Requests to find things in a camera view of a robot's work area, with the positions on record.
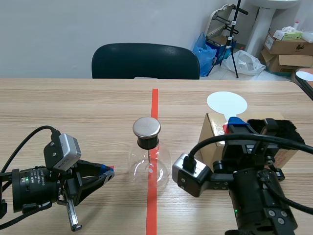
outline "glass flask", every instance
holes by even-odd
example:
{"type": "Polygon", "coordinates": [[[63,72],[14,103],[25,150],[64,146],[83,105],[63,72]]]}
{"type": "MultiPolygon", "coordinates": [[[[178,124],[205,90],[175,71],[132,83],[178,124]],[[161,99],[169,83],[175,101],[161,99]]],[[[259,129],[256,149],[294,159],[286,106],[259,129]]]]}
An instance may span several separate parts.
{"type": "Polygon", "coordinates": [[[129,153],[130,179],[141,188],[166,184],[171,173],[170,151],[158,138],[161,124],[153,117],[142,117],[133,125],[138,137],[129,153]]]}

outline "red object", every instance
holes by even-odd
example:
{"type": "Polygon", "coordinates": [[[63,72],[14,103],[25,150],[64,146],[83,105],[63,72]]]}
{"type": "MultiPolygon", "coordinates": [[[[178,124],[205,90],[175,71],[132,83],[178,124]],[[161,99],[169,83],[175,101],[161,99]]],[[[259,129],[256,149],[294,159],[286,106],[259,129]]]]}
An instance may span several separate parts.
{"type": "Polygon", "coordinates": [[[227,128],[227,124],[223,125],[223,130],[224,130],[225,134],[229,134],[229,130],[227,128]]]}
{"type": "MultiPolygon", "coordinates": [[[[152,89],[151,117],[158,116],[158,89],[152,89]]],[[[157,150],[150,151],[151,165],[148,174],[146,235],[157,235],[157,150]]]]}

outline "chair backrest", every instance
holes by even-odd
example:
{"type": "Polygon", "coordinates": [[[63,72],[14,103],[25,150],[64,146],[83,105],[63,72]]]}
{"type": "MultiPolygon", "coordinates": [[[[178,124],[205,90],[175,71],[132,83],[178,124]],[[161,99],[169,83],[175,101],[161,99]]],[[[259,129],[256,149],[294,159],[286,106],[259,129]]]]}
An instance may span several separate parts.
{"type": "Polygon", "coordinates": [[[100,47],[92,58],[93,78],[153,77],[158,79],[199,79],[196,55],[185,48],[120,43],[100,47]]]}

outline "wooden table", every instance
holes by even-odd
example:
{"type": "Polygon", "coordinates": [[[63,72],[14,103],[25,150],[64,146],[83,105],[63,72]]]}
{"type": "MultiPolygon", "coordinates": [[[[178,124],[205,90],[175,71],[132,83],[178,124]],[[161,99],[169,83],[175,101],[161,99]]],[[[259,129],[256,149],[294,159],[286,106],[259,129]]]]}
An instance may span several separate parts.
{"type": "MultiPolygon", "coordinates": [[[[132,124],[151,113],[152,88],[159,89],[160,139],[174,162],[198,142],[208,95],[235,92],[248,102],[247,112],[281,112],[291,120],[307,144],[313,145],[313,103],[291,82],[0,79],[0,165],[32,130],[52,125],[78,139],[82,159],[114,165],[116,177],[77,208],[84,235],[144,235],[147,192],[130,187],[127,157],[136,141],[132,124]]],[[[43,148],[50,133],[36,135],[8,170],[44,165],[43,148]]],[[[313,156],[299,152],[284,167],[282,187],[287,197],[313,207],[313,156]]],[[[11,187],[3,197],[15,218],[11,187]]],[[[236,222],[227,192],[206,191],[193,198],[170,180],[158,195],[159,235],[223,235],[236,222]]],[[[311,235],[312,216],[293,210],[296,234],[311,235]]],[[[70,231],[66,208],[59,205],[0,232],[5,235],[65,235],[70,231]]]]}

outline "blue plastic bag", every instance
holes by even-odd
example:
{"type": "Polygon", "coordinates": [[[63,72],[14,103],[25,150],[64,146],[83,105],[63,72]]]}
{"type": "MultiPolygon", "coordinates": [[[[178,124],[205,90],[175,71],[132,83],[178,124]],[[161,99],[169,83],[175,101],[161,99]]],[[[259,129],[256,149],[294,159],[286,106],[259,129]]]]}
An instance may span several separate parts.
{"type": "Polygon", "coordinates": [[[212,60],[216,55],[216,50],[205,44],[205,35],[201,33],[193,52],[197,56],[200,63],[200,76],[206,77],[212,67],[212,60]]]}

